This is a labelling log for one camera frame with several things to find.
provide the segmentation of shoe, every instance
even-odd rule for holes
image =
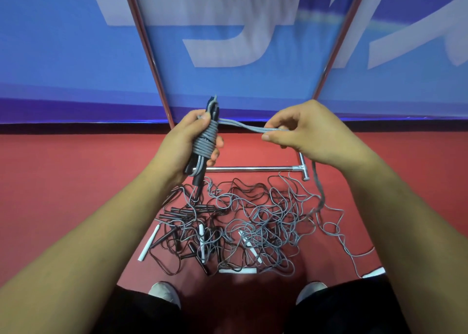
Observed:
[[[165,301],[176,304],[177,307],[181,308],[180,298],[177,295],[175,288],[167,282],[155,283],[149,290],[148,295],[161,298]]]
[[[299,293],[299,296],[297,296],[296,305],[298,305],[300,302],[302,302],[307,297],[313,295],[315,292],[324,290],[326,288],[327,288],[327,285],[324,284],[323,282],[315,281],[315,282],[311,282],[311,283],[307,284],[306,287],[304,287],[302,289],[302,291]]]

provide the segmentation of finger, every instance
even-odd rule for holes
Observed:
[[[211,154],[211,160],[215,161],[219,157],[219,150],[216,148],[213,150],[213,153]]]
[[[290,131],[272,131],[262,135],[262,140],[272,142],[283,147],[297,148],[296,133]]]
[[[177,124],[178,128],[185,128],[189,124],[195,122],[198,119],[198,116],[201,116],[205,110],[193,110],[187,113],[184,118]]]
[[[224,147],[224,139],[222,136],[218,135],[216,137],[216,148],[223,148]]]
[[[202,118],[197,119],[195,122],[188,124],[184,128],[181,128],[181,133],[183,133],[190,141],[192,141],[208,127],[210,120],[210,114],[208,112],[204,112],[202,114]]]
[[[300,105],[291,106],[277,112],[270,120],[265,124],[265,128],[278,128],[279,125],[285,124],[288,121],[298,121],[300,116]]]

